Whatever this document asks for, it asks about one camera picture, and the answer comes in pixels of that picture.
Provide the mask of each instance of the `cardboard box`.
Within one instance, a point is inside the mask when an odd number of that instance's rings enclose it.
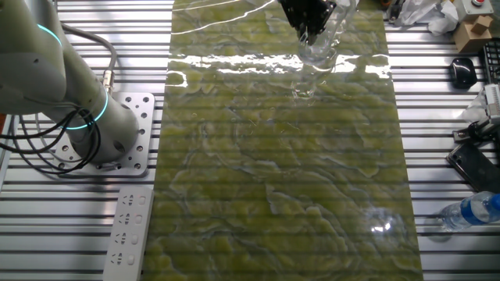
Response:
[[[473,27],[474,23],[463,22],[453,34],[459,53],[479,52],[491,40],[489,30],[476,34],[472,31]]]
[[[475,34],[483,34],[486,30],[488,30],[493,23],[493,18],[490,16],[479,16],[477,20],[474,22],[472,27],[472,32]]]

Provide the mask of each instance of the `cyan led ring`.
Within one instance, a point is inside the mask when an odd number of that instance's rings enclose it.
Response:
[[[93,123],[96,123],[102,117],[104,112],[106,111],[106,108],[108,107],[108,100],[109,100],[109,95],[108,95],[108,91],[106,91],[106,103],[104,104],[104,107],[102,108],[101,113],[99,113],[99,115],[94,118],[94,121],[92,121]],[[79,130],[79,129],[87,128],[88,126],[90,126],[90,124],[85,124],[85,125],[78,126],[78,127],[67,127],[66,129],[67,130]]]
[[[59,40],[59,38],[57,37],[57,35],[55,35],[52,31],[50,31],[47,27],[44,27],[40,24],[38,24],[38,27],[40,27],[41,30],[47,32],[48,34],[51,34],[58,42],[59,44],[61,45],[61,47],[63,46],[63,43],[61,43],[61,41]]]

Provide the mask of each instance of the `red object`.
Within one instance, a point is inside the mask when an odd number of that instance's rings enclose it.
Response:
[[[484,4],[484,0],[472,0],[472,4],[476,6],[482,6]]]
[[[0,134],[3,131],[3,123],[5,122],[5,115],[0,114]]]

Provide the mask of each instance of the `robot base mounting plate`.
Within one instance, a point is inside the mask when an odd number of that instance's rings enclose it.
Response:
[[[150,93],[113,93],[119,103],[127,105],[137,117],[139,134],[135,145],[122,158],[103,165],[87,164],[84,168],[73,171],[62,177],[106,177],[106,178],[131,178],[143,177],[148,172],[149,146],[151,143],[153,115],[155,112],[155,97]],[[62,159],[79,159],[67,135],[57,145],[55,154]],[[65,169],[74,167],[77,163],[61,162],[57,158],[54,165],[63,166]]]

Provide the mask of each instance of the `bottle cap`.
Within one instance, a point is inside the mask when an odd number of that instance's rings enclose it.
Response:
[[[496,194],[491,198],[491,206],[500,211],[500,194]]]

